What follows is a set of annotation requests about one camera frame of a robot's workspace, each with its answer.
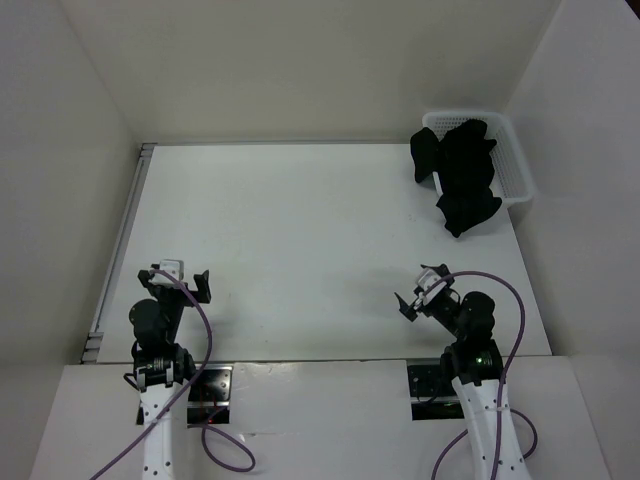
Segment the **black shorts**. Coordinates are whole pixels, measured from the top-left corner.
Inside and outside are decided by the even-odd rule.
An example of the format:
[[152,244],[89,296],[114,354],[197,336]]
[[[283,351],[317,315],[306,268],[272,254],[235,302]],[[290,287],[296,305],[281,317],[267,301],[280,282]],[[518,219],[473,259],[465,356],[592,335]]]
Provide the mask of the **black shorts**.
[[455,238],[489,220],[502,200],[491,190],[495,168],[491,151],[497,145],[486,137],[488,126],[471,119],[439,139],[424,127],[410,138],[414,180],[420,184],[433,174],[440,179],[442,195],[436,203],[445,229]]

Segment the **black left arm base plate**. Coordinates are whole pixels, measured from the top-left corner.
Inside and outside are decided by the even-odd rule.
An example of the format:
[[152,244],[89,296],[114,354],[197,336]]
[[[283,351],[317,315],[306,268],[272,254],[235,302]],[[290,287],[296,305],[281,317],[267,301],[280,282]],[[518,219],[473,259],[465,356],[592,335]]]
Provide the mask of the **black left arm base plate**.
[[[123,379],[134,390],[138,390],[138,385],[133,373],[124,373]],[[181,400],[186,400],[187,424],[228,424],[229,406],[231,397],[232,367],[214,366],[207,368],[190,387],[190,390],[181,396]],[[164,383],[159,385],[159,390],[164,396],[171,399],[182,385],[173,383],[171,387],[166,387]],[[140,401],[136,417],[136,425],[142,426],[147,417],[157,416],[154,409],[160,410],[161,406],[152,407],[150,415],[142,406]]]

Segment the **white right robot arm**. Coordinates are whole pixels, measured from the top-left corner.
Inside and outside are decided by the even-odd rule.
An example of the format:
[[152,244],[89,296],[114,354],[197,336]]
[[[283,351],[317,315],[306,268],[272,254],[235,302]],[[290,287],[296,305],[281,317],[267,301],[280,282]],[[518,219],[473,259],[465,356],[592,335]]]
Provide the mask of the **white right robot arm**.
[[[519,326],[513,346],[502,356],[493,338],[495,302],[472,291],[462,296],[453,289],[458,277],[480,277],[505,287],[519,309]],[[432,478],[451,449],[469,440],[476,479],[529,479],[529,451],[521,450],[508,399],[507,374],[520,347],[526,327],[526,310],[519,292],[506,280],[481,271],[451,272],[441,264],[421,267],[413,300],[397,296],[399,312],[413,322],[423,315],[435,319],[453,337],[445,348],[438,370],[440,385],[455,393],[461,404],[465,431],[444,448],[433,467]]]

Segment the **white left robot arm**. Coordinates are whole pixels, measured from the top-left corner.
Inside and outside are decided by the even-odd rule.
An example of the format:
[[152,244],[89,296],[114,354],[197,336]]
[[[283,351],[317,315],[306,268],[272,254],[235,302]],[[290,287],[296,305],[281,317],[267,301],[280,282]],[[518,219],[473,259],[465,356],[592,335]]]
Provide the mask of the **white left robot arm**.
[[193,357],[177,341],[185,308],[211,301],[209,272],[194,276],[191,290],[180,261],[162,261],[141,270],[138,280],[149,297],[129,311],[135,338],[133,379],[139,392],[137,423],[143,427],[143,479],[185,479],[186,401],[196,394],[200,376]]

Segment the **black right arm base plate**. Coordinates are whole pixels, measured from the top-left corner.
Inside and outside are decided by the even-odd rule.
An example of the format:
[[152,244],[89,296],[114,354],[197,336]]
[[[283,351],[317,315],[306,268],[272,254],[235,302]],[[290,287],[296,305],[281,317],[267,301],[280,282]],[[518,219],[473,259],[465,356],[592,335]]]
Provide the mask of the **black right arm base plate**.
[[435,361],[407,364],[413,421],[462,419],[459,399]]

